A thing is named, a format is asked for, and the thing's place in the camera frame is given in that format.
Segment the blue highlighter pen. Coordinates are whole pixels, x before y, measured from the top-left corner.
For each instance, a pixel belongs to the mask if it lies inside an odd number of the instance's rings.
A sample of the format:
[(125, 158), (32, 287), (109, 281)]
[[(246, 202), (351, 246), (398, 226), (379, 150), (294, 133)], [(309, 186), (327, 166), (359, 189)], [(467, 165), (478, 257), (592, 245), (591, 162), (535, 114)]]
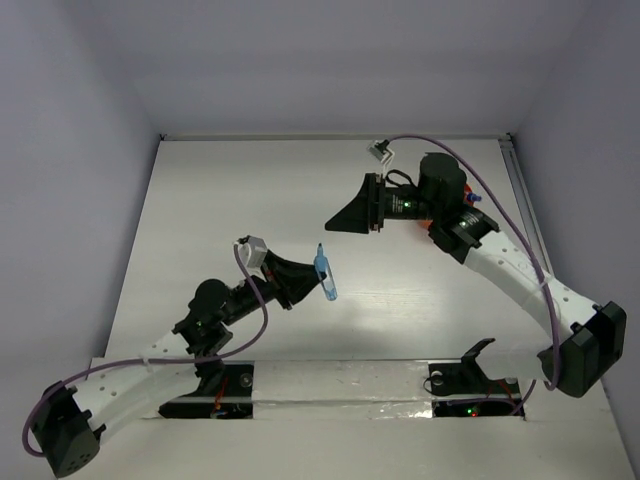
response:
[(317, 245), (313, 265), (326, 299), (328, 301), (335, 301), (338, 298), (338, 291), (330, 262), (325, 255), (322, 243)]

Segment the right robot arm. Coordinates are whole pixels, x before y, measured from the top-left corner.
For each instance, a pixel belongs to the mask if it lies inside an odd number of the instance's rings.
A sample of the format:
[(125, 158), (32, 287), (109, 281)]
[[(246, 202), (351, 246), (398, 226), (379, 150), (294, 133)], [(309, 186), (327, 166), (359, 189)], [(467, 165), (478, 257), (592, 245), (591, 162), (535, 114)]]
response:
[(513, 347), (505, 353), (490, 353), (490, 342), (480, 341), (460, 368), (462, 384), (482, 392), (502, 378), (547, 380), (570, 397), (583, 397), (622, 355), (625, 311), (614, 302), (599, 305), (536, 270), (523, 244), (465, 202), (466, 184), (454, 157), (428, 153), (417, 184), (388, 187), (381, 175), (366, 174), (355, 198), (325, 228), (368, 234), (387, 220), (429, 221), (436, 247), (495, 285), (551, 339), (540, 351)]

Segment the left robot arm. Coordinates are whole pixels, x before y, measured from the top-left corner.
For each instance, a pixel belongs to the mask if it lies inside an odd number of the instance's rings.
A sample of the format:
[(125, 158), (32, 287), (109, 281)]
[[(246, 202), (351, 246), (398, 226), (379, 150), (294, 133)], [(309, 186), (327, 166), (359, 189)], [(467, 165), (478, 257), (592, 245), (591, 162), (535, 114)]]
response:
[(22, 432), (24, 449), (45, 459), (55, 478), (75, 474), (124, 426), (189, 393), (209, 395), (224, 376), (230, 326), (270, 301), (289, 310), (317, 286), (330, 286), (328, 260), (285, 260), (272, 251), (236, 243), (244, 278), (235, 287), (203, 281), (186, 317), (137, 357), (91, 367), (44, 390)]

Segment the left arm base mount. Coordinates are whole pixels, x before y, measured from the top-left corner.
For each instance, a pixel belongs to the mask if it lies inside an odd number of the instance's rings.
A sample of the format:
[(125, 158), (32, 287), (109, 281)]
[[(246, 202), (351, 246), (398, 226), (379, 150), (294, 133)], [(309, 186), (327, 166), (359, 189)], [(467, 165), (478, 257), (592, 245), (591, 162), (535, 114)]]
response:
[(227, 363), (192, 393), (158, 409), (165, 419), (238, 420), (253, 418), (254, 363)]

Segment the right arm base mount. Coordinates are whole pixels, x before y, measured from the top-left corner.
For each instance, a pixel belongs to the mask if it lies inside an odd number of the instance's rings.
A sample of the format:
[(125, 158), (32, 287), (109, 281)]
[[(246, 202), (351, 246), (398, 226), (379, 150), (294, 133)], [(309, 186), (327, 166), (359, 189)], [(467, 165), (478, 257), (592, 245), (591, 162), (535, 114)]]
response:
[(430, 363), (423, 389), (431, 395), (436, 418), (524, 417), (518, 381), (489, 379), (477, 363), (494, 338), (482, 339), (459, 360)]

